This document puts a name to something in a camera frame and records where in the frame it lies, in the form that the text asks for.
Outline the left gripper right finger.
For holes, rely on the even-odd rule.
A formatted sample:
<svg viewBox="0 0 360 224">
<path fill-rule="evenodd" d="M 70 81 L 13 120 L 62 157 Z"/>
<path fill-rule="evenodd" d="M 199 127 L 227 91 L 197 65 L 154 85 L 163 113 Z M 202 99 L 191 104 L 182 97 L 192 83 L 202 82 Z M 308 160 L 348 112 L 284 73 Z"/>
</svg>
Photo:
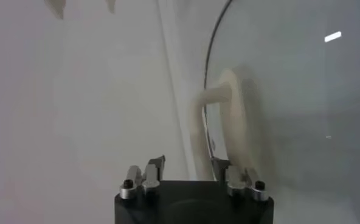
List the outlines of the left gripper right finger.
<svg viewBox="0 0 360 224">
<path fill-rule="evenodd" d="M 215 179 L 225 185 L 230 197 L 250 194 L 255 201 L 269 200 L 266 183 L 260 179 L 253 168 L 245 168 L 244 172 L 240 172 L 240 169 L 232 165 L 229 160 L 214 156 L 212 157 L 212 167 Z"/>
</svg>

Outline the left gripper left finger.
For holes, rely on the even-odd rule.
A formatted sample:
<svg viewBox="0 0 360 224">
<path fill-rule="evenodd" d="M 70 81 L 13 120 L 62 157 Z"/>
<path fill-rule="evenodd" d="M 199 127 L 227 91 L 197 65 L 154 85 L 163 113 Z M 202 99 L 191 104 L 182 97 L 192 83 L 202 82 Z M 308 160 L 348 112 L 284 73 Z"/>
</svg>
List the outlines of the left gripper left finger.
<svg viewBox="0 0 360 224">
<path fill-rule="evenodd" d="M 165 165 L 165 156 L 150 159 L 142 173 L 137 165 L 130 166 L 125 180 L 119 187 L 119 197 L 123 200 L 132 200 L 139 191 L 144 195 L 155 194 L 162 179 Z"/>
</svg>

